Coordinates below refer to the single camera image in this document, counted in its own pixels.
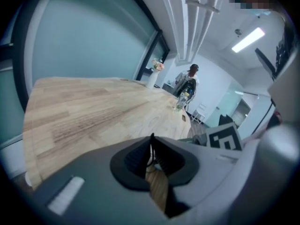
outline ceiling pipe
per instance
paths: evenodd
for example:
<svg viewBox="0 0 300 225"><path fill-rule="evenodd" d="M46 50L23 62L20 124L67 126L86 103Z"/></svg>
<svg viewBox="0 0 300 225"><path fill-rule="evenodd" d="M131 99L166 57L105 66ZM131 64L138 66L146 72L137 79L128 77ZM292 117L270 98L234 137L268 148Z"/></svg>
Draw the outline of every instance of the ceiling pipe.
<svg viewBox="0 0 300 225"><path fill-rule="evenodd" d="M187 4L187 13L188 13L188 37L187 37L187 53L186 53L185 61L189 61L190 53L192 50L192 44L195 38L199 8L197 8L194 4Z"/></svg>
<svg viewBox="0 0 300 225"><path fill-rule="evenodd" d="M195 53L193 54L193 57L191 59L190 62L193 62L193 60L195 59L195 56L197 55L199 49L200 49L200 46L204 40L204 37L207 33L207 30L208 30L208 27L210 25L210 22L211 22L211 19L212 19L212 15L214 13L214 9L215 9L215 6L217 4L217 1L218 0L208 0L207 1L207 4L206 4L206 7L211 7L213 9L207 9L206 10L206 13L205 13L205 18L204 18L204 21L203 21L203 26L202 26L202 29L201 29L201 33L200 33L200 36L198 38L198 42L197 42L197 46L196 46L196 49L195 49Z"/></svg>

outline door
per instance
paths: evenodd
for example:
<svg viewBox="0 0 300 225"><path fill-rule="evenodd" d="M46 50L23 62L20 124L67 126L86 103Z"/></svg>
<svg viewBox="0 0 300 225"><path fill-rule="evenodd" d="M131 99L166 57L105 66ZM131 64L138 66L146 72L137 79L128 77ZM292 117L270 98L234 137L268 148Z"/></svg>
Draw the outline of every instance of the door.
<svg viewBox="0 0 300 225"><path fill-rule="evenodd" d="M229 85L225 95L223 96L222 100L215 108L214 112L210 115L210 117L206 120L205 124L210 127L217 127L219 126L220 116L223 115L226 117L232 116L233 112L235 111L236 107L239 105L242 94L236 93L236 91L241 91L241 87L234 82L231 82Z"/></svg>

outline desk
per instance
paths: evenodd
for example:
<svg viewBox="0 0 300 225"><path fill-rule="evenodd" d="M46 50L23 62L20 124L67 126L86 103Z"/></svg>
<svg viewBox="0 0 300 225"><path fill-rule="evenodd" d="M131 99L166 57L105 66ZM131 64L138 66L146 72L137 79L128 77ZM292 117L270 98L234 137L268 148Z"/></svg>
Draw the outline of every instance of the desk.
<svg viewBox="0 0 300 225"><path fill-rule="evenodd" d="M38 80L26 108L23 145L35 189L51 174L90 150L155 133L187 138L185 111L163 89L126 79Z"/></svg>

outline gray floor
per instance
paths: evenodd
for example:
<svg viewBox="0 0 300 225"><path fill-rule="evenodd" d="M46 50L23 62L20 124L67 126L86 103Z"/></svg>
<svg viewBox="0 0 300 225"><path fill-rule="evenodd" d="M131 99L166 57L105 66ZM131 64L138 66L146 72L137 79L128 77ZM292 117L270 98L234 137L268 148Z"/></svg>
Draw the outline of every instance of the gray floor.
<svg viewBox="0 0 300 225"><path fill-rule="evenodd" d="M201 135L205 133L205 126L203 124L199 124L197 121L192 121L191 119L191 129L187 134L187 138L192 138L195 135Z"/></svg>

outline water bottle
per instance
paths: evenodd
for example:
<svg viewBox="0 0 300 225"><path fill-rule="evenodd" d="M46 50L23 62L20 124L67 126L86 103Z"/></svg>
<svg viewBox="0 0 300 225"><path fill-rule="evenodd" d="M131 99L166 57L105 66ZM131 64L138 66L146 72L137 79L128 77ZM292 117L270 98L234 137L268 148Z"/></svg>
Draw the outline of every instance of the water bottle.
<svg viewBox="0 0 300 225"><path fill-rule="evenodd" d="M178 102L175 107L176 111L180 111L186 105L188 96L189 96L189 94L187 92L185 92L184 94L182 94L179 97Z"/></svg>

